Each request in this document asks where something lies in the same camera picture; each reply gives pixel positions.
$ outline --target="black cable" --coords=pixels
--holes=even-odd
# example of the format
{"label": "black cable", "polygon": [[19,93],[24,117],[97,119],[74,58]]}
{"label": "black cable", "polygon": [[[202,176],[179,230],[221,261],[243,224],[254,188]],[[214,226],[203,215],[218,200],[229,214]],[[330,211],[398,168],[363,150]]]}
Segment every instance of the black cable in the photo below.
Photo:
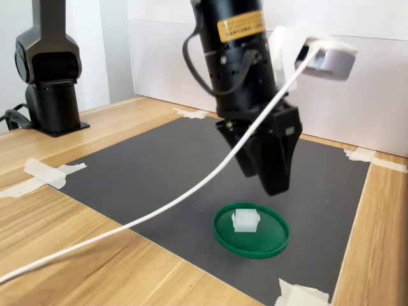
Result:
{"label": "black cable", "polygon": [[196,79],[196,81],[200,84],[200,86],[205,91],[207,91],[211,96],[218,97],[218,96],[225,96],[227,94],[231,94],[243,84],[248,74],[249,68],[251,68],[252,64],[254,63],[256,59],[256,55],[258,54],[258,51],[247,50],[245,52],[244,59],[242,61],[242,67],[241,67],[242,73],[240,74],[240,78],[238,79],[238,82],[231,89],[228,89],[227,91],[215,91],[211,89],[207,85],[207,83],[205,83],[202,77],[200,77],[200,75],[198,74],[196,68],[194,67],[194,64],[191,62],[190,55],[189,55],[188,44],[189,44],[190,39],[198,35],[203,29],[203,12],[201,10],[201,6],[199,4],[193,4],[193,10],[196,16],[196,27],[194,28],[193,33],[191,33],[191,35],[187,37],[187,39],[183,43],[183,49],[182,49],[183,57],[187,64],[187,67],[189,68],[189,71],[191,72],[193,77]]}
{"label": "black cable", "polygon": [[0,122],[6,120],[9,131],[18,129],[19,127],[22,127],[23,129],[33,128],[33,123],[28,120],[23,114],[18,112],[18,110],[22,107],[28,108],[27,104],[22,103],[17,105],[12,110],[7,110],[5,115],[0,117]]}

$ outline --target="white tape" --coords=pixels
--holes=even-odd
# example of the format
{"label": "white tape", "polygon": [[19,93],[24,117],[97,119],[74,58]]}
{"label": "white tape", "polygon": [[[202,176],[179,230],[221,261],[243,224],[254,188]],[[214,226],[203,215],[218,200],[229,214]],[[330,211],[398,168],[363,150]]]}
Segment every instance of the white tape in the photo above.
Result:
{"label": "white tape", "polygon": [[21,184],[14,185],[13,187],[0,191],[0,198],[5,198],[7,196],[19,198],[26,193],[30,193],[31,191],[40,188],[42,185],[45,185],[45,183],[40,181],[38,178],[33,177]]}
{"label": "white tape", "polygon": [[57,189],[65,185],[66,174],[64,172],[49,167],[34,158],[30,158],[25,162],[24,171]]}
{"label": "white tape", "polygon": [[57,169],[59,171],[64,172],[66,175],[77,172],[78,170],[84,169],[86,168],[87,165],[85,163],[82,164],[73,164],[72,166],[69,166],[67,164],[64,164],[60,167],[58,167]]}
{"label": "white tape", "polygon": [[374,157],[375,151],[368,150],[364,148],[357,148],[355,151],[344,150],[346,156],[351,161],[365,161],[370,162],[372,164],[376,164],[377,166],[381,166],[387,169],[408,173],[408,169],[403,164],[393,163],[392,161],[385,161],[383,159],[379,159]]}
{"label": "white tape", "polygon": [[173,107],[174,110],[177,111],[179,115],[183,115],[184,118],[190,118],[190,119],[204,119],[205,114],[208,113],[205,110],[197,110],[196,112],[188,112],[187,110],[180,110],[178,108]]}
{"label": "white tape", "polygon": [[291,285],[279,279],[281,296],[275,306],[330,306],[329,295],[314,288]]}
{"label": "white tape", "polygon": [[82,163],[73,166],[63,164],[62,166],[55,169],[37,161],[36,159],[31,158],[25,162],[24,171],[28,174],[33,175],[34,177],[26,180],[23,183],[0,191],[0,198],[5,198],[7,196],[12,198],[19,198],[27,193],[30,193],[31,191],[36,190],[37,188],[40,188],[45,184],[50,184],[51,186],[60,189],[66,183],[66,175],[84,168],[86,168],[86,165]]}

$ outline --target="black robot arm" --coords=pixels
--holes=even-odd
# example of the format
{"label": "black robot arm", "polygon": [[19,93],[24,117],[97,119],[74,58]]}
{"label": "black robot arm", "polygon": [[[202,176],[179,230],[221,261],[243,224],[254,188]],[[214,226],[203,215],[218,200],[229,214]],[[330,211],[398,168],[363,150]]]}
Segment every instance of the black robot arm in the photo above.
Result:
{"label": "black robot arm", "polygon": [[[275,80],[261,2],[192,0],[196,27],[183,44],[187,67],[217,101],[216,124],[234,147],[264,107],[276,95]],[[200,35],[212,89],[191,63],[188,42]],[[237,154],[247,177],[258,175],[265,191],[289,189],[293,152],[302,133],[298,109],[284,99]]]}
{"label": "black robot arm", "polygon": [[65,0],[33,0],[33,27],[16,39],[15,64],[29,85],[31,121],[8,110],[9,129],[34,128],[57,137],[89,127],[79,118],[74,85],[82,65],[78,45],[66,34]]}

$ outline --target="yellow label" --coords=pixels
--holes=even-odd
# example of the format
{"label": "yellow label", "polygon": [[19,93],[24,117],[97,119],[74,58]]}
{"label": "yellow label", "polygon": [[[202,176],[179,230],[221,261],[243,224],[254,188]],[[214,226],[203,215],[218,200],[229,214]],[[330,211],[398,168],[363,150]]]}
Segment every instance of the yellow label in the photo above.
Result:
{"label": "yellow label", "polygon": [[250,11],[218,21],[219,37],[223,43],[265,31],[262,11]]}

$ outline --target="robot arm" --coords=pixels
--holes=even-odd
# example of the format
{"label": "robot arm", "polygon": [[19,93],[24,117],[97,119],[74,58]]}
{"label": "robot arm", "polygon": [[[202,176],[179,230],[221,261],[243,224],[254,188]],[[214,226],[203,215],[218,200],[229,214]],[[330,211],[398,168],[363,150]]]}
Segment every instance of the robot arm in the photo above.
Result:
{"label": "robot arm", "polygon": [[[197,82],[215,97],[217,114],[224,118],[216,127],[231,147],[317,44],[320,51],[308,65],[308,74],[345,80],[353,67],[354,47],[311,27],[280,27],[268,39],[259,0],[192,0],[191,4],[196,28],[184,43],[184,59]],[[212,89],[188,55],[188,42],[195,35],[201,38]],[[245,176],[258,175],[271,196],[288,190],[301,133],[297,107],[282,99],[237,154]]]}
{"label": "robot arm", "polygon": [[[78,45],[66,34],[65,10],[65,0],[33,0],[33,27],[16,39],[15,64],[28,84],[29,127],[53,137],[89,127],[79,119],[74,85],[82,65]],[[8,121],[15,128],[27,121],[14,115]]]}

